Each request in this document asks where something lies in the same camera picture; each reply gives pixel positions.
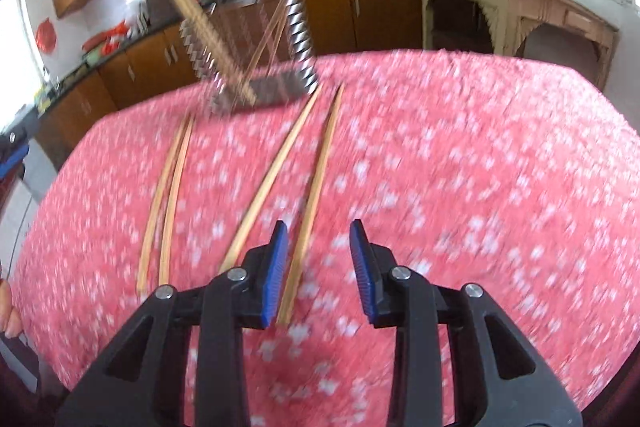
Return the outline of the left hand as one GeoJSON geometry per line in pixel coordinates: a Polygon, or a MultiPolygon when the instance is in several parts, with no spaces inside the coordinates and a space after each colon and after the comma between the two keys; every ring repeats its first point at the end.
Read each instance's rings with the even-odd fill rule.
{"type": "Polygon", "coordinates": [[[14,306],[11,286],[6,280],[0,283],[0,332],[6,338],[16,338],[23,332],[21,313],[14,306]]]}

